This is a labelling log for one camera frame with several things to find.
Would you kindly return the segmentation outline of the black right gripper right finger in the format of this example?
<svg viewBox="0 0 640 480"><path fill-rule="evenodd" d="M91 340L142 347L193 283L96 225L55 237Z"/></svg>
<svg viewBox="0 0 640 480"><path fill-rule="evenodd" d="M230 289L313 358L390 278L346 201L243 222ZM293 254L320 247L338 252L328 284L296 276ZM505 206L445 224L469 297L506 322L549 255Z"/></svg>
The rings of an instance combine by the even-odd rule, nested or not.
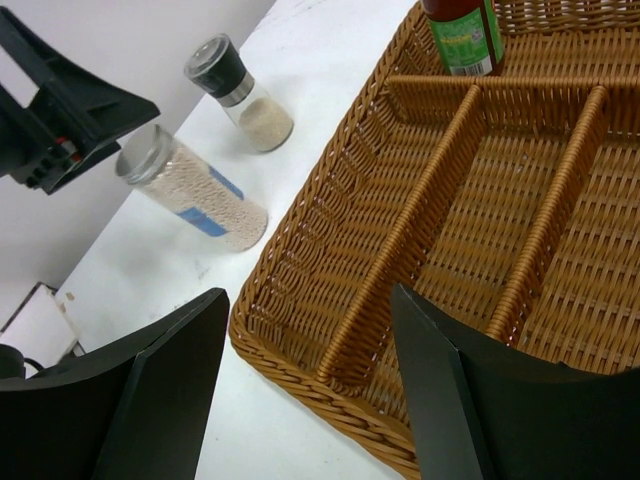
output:
<svg viewBox="0 0 640 480"><path fill-rule="evenodd" d="M601 375L509 348L404 284L390 299L425 479L635 479L639 373Z"/></svg>

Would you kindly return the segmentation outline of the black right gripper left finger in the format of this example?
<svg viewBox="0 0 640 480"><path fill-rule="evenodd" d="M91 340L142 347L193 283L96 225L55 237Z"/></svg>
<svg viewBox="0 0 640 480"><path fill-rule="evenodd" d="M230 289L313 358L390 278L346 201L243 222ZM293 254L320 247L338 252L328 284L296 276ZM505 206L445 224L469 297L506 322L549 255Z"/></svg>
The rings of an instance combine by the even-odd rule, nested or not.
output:
<svg viewBox="0 0 640 480"><path fill-rule="evenodd" d="M19 350L2 346L2 478L194 478L229 308L212 288L33 376Z"/></svg>

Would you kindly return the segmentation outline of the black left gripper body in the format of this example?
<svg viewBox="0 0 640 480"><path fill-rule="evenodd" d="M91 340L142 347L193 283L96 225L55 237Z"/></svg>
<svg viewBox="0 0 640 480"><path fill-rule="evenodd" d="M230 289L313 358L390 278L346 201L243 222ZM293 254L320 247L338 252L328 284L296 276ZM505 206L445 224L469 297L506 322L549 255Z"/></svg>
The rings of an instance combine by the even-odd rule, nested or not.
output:
<svg viewBox="0 0 640 480"><path fill-rule="evenodd" d="M153 102L64 57L6 7L1 47L37 87L27 106L1 90L1 175L29 189L54 194L160 115Z"/></svg>

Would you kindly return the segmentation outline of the tall silver-lid bead jar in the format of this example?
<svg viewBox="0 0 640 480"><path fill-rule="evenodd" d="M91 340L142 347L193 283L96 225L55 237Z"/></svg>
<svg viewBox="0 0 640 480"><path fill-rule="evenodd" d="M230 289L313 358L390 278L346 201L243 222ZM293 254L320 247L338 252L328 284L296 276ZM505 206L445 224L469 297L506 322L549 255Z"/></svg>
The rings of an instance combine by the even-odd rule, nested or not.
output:
<svg viewBox="0 0 640 480"><path fill-rule="evenodd" d="M265 233L267 211L158 124L128 139L115 170L125 183L232 251L251 248Z"/></svg>

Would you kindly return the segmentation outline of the black-top salt grinder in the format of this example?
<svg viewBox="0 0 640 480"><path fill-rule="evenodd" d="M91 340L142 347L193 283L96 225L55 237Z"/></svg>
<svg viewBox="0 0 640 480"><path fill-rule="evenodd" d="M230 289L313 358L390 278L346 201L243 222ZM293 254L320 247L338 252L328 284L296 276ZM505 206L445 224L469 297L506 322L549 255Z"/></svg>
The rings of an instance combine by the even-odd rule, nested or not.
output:
<svg viewBox="0 0 640 480"><path fill-rule="evenodd" d="M201 44L184 74L218 102L256 151L273 151L288 140L293 119L255 80L228 35Z"/></svg>

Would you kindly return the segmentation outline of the red chili sauce bottle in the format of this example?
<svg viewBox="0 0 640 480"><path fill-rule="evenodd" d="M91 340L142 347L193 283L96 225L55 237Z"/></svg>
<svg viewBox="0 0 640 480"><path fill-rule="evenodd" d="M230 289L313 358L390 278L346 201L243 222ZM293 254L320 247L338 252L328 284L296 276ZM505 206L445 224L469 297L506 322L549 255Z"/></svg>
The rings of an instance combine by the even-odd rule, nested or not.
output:
<svg viewBox="0 0 640 480"><path fill-rule="evenodd" d="M505 46L494 1L423 0L445 70L452 76L500 75Z"/></svg>

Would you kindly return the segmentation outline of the brown wicker divided tray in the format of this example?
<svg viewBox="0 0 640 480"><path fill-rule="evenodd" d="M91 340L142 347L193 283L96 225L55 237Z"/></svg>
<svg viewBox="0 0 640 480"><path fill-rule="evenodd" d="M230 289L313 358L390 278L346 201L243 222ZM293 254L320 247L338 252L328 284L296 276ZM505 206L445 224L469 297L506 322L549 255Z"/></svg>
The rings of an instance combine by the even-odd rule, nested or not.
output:
<svg viewBox="0 0 640 480"><path fill-rule="evenodd" d="M412 8L231 314L247 363L407 479L394 283L545 360L639 363L639 5L493 15L502 73L453 77Z"/></svg>

